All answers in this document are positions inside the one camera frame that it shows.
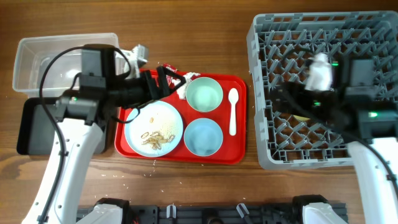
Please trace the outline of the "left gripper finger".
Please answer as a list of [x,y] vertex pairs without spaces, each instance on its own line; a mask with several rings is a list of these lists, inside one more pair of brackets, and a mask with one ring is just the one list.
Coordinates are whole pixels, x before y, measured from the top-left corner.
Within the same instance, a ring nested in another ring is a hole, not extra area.
[[180,83],[180,80],[177,78],[173,78],[171,86],[177,86]]
[[169,84],[167,83],[167,74],[163,66],[157,67],[158,83],[160,89],[160,97],[164,98],[170,95]]

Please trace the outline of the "yellow plastic cup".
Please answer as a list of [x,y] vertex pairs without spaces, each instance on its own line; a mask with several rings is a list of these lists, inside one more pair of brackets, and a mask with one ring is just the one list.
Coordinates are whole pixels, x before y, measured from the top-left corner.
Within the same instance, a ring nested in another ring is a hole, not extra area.
[[298,115],[294,115],[294,118],[295,118],[296,120],[302,121],[302,122],[310,120],[310,118],[306,118],[306,117],[298,116]]

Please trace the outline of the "mint green bowl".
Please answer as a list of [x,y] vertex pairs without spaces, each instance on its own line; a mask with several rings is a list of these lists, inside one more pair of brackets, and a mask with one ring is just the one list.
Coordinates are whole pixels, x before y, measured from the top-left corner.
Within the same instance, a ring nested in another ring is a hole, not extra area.
[[223,101],[223,89],[212,78],[196,78],[187,87],[186,100],[194,110],[207,113],[219,107]]

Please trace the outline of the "white plastic spoon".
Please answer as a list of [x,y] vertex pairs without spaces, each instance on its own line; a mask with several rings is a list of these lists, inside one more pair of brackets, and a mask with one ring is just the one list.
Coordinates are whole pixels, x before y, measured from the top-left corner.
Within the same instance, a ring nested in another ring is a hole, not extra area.
[[237,89],[232,88],[228,94],[228,100],[231,104],[231,114],[229,120],[229,134],[231,136],[236,135],[236,103],[239,100],[239,94]]

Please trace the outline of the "light blue bowl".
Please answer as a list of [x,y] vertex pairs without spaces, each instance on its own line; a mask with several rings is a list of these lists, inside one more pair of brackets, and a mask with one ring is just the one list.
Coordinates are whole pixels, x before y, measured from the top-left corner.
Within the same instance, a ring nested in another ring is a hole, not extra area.
[[192,154],[199,157],[208,157],[221,148],[223,132],[212,119],[198,118],[186,127],[183,140],[186,148]]

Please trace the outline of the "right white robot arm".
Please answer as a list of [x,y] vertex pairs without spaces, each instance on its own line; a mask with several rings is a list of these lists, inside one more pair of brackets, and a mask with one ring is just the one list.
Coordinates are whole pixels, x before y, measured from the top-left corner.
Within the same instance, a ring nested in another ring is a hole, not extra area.
[[277,111],[308,118],[347,145],[366,223],[397,223],[397,103],[379,101],[371,57],[310,57],[305,84],[270,92]]

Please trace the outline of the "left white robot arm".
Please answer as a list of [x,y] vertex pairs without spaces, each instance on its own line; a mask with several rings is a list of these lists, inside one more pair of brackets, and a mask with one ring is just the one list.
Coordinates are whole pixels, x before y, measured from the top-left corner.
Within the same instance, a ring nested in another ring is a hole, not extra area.
[[103,140],[104,127],[116,108],[141,108],[170,96],[186,82],[185,77],[157,67],[158,79],[150,71],[132,68],[116,73],[115,55],[119,48],[87,44],[81,50],[81,72],[56,101],[51,113],[44,96],[41,105],[55,130],[53,146],[39,191],[24,223],[77,223],[77,210],[86,173],[95,149]]

